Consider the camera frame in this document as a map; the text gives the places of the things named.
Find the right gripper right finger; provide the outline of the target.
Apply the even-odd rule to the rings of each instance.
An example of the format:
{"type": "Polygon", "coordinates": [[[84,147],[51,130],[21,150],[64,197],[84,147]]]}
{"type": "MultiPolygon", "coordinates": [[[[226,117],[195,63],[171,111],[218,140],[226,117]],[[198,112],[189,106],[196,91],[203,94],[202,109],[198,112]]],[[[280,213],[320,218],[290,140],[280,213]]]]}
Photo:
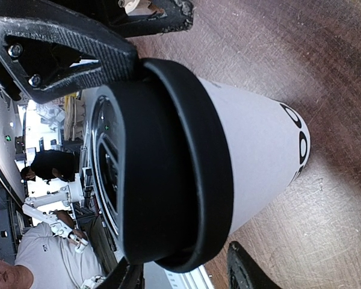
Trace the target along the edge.
{"type": "Polygon", "coordinates": [[[281,289],[237,241],[227,250],[227,277],[229,288],[281,289]]]}

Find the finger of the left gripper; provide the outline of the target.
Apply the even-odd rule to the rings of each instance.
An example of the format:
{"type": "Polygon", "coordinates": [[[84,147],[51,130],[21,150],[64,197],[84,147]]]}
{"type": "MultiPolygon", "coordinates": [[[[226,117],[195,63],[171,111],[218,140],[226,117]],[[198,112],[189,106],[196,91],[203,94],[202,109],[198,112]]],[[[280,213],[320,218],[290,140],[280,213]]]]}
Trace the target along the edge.
{"type": "Polygon", "coordinates": [[[192,1],[98,1],[100,22],[117,33],[171,33],[191,29],[192,1]]]}

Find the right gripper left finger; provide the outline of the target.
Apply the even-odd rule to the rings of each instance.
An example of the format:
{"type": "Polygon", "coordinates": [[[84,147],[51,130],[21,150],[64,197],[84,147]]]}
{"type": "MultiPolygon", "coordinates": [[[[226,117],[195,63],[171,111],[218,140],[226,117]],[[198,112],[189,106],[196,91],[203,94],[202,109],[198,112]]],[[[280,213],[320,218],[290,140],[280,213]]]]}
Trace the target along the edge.
{"type": "Polygon", "coordinates": [[[0,88],[44,104],[80,90],[133,79],[135,47],[90,19],[56,23],[0,16],[0,88]]]}

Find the white paper coffee cup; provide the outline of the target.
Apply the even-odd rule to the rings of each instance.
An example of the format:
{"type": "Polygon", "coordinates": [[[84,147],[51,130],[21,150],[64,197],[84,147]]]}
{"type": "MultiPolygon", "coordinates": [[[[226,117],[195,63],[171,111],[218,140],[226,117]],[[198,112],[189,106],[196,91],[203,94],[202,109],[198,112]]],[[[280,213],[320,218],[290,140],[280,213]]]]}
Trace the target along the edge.
{"type": "Polygon", "coordinates": [[[229,147],[234,200],[230,232],[294,181],[310,154],[309,129],[289,105],[231,85],[199,79],[219,115],[229,147]]]}

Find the black plastic cup lid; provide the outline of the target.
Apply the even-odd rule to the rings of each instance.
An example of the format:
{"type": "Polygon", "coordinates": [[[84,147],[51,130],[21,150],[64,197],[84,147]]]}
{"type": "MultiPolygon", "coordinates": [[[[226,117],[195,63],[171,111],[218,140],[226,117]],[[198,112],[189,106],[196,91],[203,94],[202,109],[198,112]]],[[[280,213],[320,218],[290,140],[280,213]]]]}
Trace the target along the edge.
{"type": "Polygon", "coordinates": [[[185,273],[213,259],[232,223],[233,172],[195,74],[143,59],[137,80],[97,90],[90,130],[96,196],[127,261],[185,273]]]}

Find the person in black shirt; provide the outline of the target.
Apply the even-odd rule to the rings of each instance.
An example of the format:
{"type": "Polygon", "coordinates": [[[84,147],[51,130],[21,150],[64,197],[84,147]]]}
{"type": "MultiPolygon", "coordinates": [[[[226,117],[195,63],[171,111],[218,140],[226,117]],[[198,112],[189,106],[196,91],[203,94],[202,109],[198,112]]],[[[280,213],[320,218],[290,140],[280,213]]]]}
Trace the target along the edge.
{"type": "Polygon", "coordinates": [[[59,179],[64,182],[75,180],[78,157],[73,152],[43,150],[37,152],[30,166],[20,171],[24,181],[35,181],[36,177],[45,181],[59,179]]]}

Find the person in white shirt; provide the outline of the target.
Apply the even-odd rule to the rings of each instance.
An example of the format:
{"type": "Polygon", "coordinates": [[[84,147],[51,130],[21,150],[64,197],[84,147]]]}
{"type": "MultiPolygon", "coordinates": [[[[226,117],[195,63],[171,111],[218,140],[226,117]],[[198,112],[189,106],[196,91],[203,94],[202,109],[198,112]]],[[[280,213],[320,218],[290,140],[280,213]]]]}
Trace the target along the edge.
{"type": "Polygon", "coordinates": [[[0,288],[81,288],[88,279],[106,276],[91,245],[77,253],[72,240],[44,222],[22,237],[13,265],[0,260],[0,288]]]}

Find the aluminium front rail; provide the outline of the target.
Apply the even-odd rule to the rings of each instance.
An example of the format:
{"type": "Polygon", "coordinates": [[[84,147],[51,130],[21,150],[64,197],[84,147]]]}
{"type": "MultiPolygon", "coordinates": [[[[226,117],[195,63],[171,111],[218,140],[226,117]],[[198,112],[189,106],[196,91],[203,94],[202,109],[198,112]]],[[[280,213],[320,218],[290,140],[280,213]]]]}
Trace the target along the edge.
{"type": "Polygon", "coordinates": [[[145,288],[154,289],[214,289],[210,276],[204,266],[186,272],[173,273],[161,268],[154,262],[144,265],[145,288]]]}

